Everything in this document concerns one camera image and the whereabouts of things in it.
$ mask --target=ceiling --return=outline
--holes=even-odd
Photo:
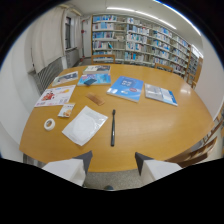
[[[138,10],[144,13],[153,15],[159,19],[165,20],[177,29],[174,30],[171,27],[159,22],[164,27],[167,27],[171,31],[177,33],[183,37],[188,43],[193,44],[202,54],[203,45],[200,35],[178,14],[170,10],[169,8],[154,2],[152,0],[71,0],[75,8],[83,15],[90,15],[96,13],[119,13],[138,16],[149,19],[151,21],[159,22],[151,17],[144,16],[135,12],[121,11],[121,10],[109,10],[106,7],[120,7]]]

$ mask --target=floor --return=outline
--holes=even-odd
[[[85,59],[82,63],[79,63],[78,66],[89,64],[91,64],[91,59]],[[218,136],[218,139],[212,154],[200,163],[222,158],[223,139],[221,137],[221,127],[214,134],[214,137],[216,136]],[[42,168],[45,165],[41,162],[29,158],[26,155],[24,155],[24,163],[32,164],[39,168]],[[84,186],[86,188],[104,190],[107,185],[112,186],[115,191],[135,189],[143,186],[137,169],[110,173],[87,173],[84,182]]]

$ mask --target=window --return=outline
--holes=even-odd
[[[65,48],[71,48],[71,18],[66,17],[65,22]]]

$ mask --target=booklet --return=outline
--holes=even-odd
[[[74,106],[75,106],[75,103],[64,104],[63,107],[61,108],[58,116],[59,117],[70,117]]]
[[[68,103],[75,85],[46,89],[34,107],[57,106]]]
[[[57,86],[65,82],[70,82],[78,79],[78,72],[71,72],[62,76],[58,76],[54,79],[52,86]]]
[[[107,94],[138,102],[141,96],[143,81],[120,76],[107,90]]]
[[[90,85],[110,85],[111,78],[109,74],[87,74],[82,75],[77,86],[87,86],[88,81],[93,79],[94,82],[91,82]]]
[[[178,106],[172,91],[146,83],[145,97]]]
[[[87,74],[109,74],[110,73],[110,66],[109,65],[91,65],[91,66],[86,67],[82,73],[83,73],[83,75],[87,75]]]

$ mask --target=desk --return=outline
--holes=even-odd
[[[66,69],[60,75],[78,71],[80,78],[85,67]],[[70,99],[76,103],[70,118],[57,116],[62,106],[33,109],[22,135],[20,150],[44,163],[70,159],[92,150],[89,172],[124,171],[137,168],[135,152],[166,160],[189,149],[214,127],[202,100],[178,75],[144,66],[111,64],[111,83],[121,75],[173,91],[178,106],[145,98],[144,86],[138,103],[106,94],[109,85],[76,86]],[[103,97],[105,104],[97,106],[86,97],[88,92]],[[108,119],[88,143],[79,146],[62,134],[62,130],[85,106]],[[111,147],[113,109],[116,110],[115,146]],[[56,126],[47,132],[44,122],[49,118],[55,120]]]

